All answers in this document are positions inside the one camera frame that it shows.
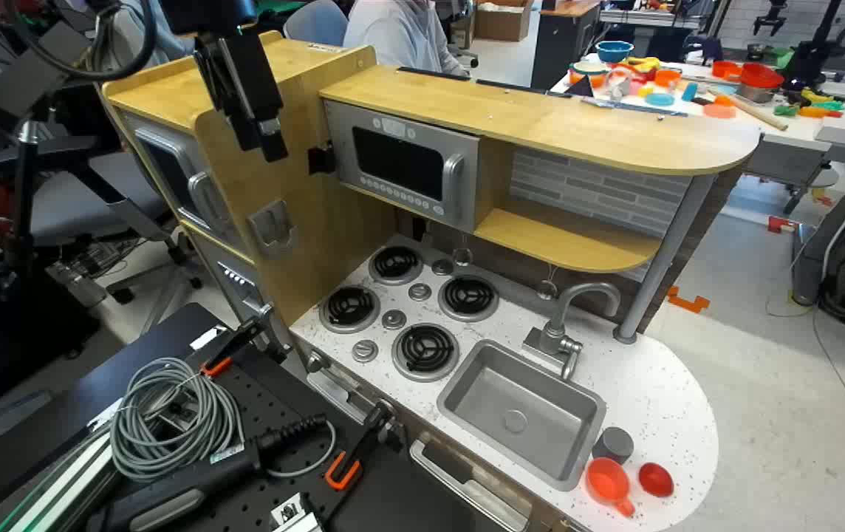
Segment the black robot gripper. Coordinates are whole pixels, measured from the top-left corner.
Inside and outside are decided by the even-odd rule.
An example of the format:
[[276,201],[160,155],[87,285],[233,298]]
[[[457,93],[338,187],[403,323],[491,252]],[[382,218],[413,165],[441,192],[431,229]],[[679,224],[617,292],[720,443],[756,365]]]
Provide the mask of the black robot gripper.
[[228,116],[239,149],[259,149],[270,162],[283,159],[283,99],[259,38],[255,34],[200,34],[196,38],[196,63],[214,107]]

